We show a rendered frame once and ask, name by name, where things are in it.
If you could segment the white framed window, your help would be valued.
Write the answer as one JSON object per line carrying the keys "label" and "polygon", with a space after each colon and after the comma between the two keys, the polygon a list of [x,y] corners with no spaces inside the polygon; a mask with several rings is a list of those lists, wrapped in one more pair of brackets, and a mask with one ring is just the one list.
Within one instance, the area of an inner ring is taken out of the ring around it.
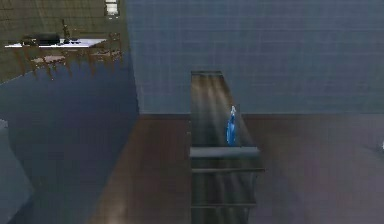
{"label": "white framed window", "polygon": [[119,0],[105,0],[105,13],[107,16],[118,16]]}

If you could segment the dark wooden shelf unit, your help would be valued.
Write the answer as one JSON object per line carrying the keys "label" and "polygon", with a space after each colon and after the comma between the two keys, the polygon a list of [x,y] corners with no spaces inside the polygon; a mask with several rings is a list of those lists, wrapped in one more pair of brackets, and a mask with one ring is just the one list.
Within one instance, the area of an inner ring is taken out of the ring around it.
{"label": "dark wooden shelf unit", "polygon": [[[232,105],[236,137],[230,146]],[[191,224],[250,224],[257,175],[265,168],[222,72],[191,73],[190,109]]]}

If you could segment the white top dining table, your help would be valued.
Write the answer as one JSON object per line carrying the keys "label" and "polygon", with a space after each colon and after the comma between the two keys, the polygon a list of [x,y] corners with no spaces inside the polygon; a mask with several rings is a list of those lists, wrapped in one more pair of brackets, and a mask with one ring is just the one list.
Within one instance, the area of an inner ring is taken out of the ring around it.
{"label": "white top dining table", "polygon": [[106,39],[77,39],[70,40],[69,44],[64,44],[63,41],[63,39],[60,39],[60,42],[55,45],[38,45],[35,39],[29,39],[27,41],[21,41],[20,43],[5,45],[5,48],[12,49],[18,60],[20,60],[19,53],[23,52],[22,47],[26,45],[47,48],[50,54],[53,54],[56,50],[64,50],[67,53],[70,50],[79,50],[88,54],[92,48],[96,48],[102,43],[105,43]]}

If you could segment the blue spray bottle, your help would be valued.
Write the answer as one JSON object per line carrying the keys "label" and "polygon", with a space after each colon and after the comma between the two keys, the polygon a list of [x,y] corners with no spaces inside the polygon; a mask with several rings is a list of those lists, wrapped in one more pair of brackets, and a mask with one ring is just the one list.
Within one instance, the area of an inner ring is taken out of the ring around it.
{"label": "blue spray bottle", "polygon": [[235,137],[236,137],[236,131],[235,131],[235,119],[236,119],[236,108],[234,105],[231,106],[230,111],[230,118],[227,122],[227,129],[226,129],[226,138],[227,143],[230,146],[233,146],[235,144]]}

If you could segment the brown wooden chair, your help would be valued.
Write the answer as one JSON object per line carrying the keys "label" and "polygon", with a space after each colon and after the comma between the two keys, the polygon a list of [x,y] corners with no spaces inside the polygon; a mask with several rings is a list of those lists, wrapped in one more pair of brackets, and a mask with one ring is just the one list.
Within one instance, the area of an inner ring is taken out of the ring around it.
{"label": "brown wooden chair", "polygon": [[108,38],[105,43],[93,53],[90,54],[92,63],[102,62],[105,66],[109,66],[114,69],[113,63],[115,61],[123,61],[123,51],[121,35],[117,32],[111,32],[108,34]]}
{"label": "brown wooden chair", "polygon": [[51,70],[56,71],[57,65],[63,65],[69,75],[72,75],[70,68],[69,55],[64,50],[56,50],[53,54],[48,52],[47,48],[40,48],[39,46],[23,46],[23,53],[28,61],[30,68],[32,69],[34,77],[37,77],[37,70],[44,68],[46,74],[53,80]]}

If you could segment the black box on table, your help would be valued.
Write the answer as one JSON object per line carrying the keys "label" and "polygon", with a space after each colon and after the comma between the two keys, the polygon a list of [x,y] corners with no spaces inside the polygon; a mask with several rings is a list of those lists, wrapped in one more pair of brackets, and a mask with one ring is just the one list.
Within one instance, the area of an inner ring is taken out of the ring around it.
{"label": "black box on table", "polygon": [[60,36],[57,33],[37,33],[33,38],[38,45],[55,45],[60,42]]}

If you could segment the dark slim bottle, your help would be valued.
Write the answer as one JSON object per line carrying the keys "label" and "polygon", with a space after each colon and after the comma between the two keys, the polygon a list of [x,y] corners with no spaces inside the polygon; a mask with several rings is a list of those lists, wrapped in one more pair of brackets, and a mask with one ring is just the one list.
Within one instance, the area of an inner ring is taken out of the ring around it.
{"label": "dark slim bottle", "polygon": [[63,43],[64,44],[69,44],[70,43],[70,32],[69,32],[68,26],[65,24],[65,20],[64,19],[62,19],[61,22],[62,22],[63,34],[64,34],[64,41],[63,41]]}

